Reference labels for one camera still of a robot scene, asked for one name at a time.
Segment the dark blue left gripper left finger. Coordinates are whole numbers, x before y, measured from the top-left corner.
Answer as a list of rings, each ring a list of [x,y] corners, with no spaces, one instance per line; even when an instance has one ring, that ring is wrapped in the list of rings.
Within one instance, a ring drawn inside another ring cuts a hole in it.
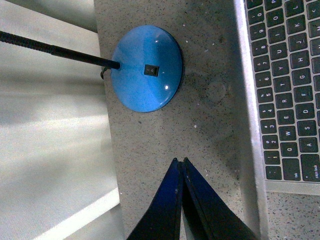
[[[178,240],[183,186],[182,163],[174,158],[150,206],[127,238],[129,240]]]

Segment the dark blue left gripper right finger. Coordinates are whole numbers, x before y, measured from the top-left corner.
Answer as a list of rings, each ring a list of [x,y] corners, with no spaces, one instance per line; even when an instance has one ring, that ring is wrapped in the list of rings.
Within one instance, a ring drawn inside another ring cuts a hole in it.
[[[182,162],[182,210],[188,240],[256,240],[188,158]]]

